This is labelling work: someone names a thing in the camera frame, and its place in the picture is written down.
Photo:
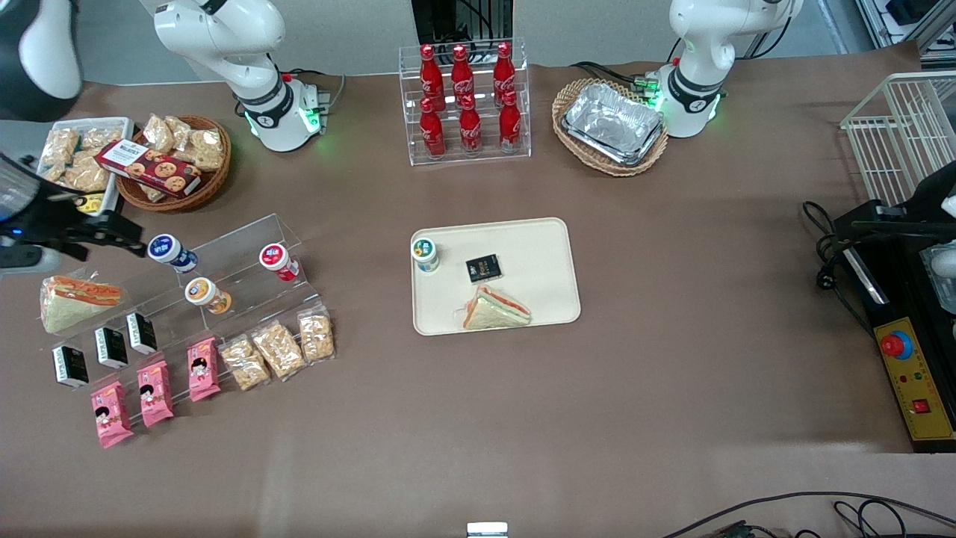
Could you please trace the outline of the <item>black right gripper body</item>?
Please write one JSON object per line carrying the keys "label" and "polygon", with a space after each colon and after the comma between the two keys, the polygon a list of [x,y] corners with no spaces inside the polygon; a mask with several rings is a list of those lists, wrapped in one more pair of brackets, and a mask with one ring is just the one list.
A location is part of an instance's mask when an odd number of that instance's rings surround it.
{"label": "black right gripper body", "polygon": [[2,180],[2,235],[54,249],[81,243],[80,191],[44,179]]}

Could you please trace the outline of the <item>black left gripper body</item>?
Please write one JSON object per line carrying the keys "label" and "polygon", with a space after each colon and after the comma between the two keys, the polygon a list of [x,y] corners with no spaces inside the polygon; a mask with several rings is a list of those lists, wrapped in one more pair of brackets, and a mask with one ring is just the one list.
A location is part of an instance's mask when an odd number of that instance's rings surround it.
{"label": "black left gripper body", "polygon": [[955,161],[919,182],[912,197],[905,201],[905,217],[913,222],[954,223],[943,202],[954,195]]}

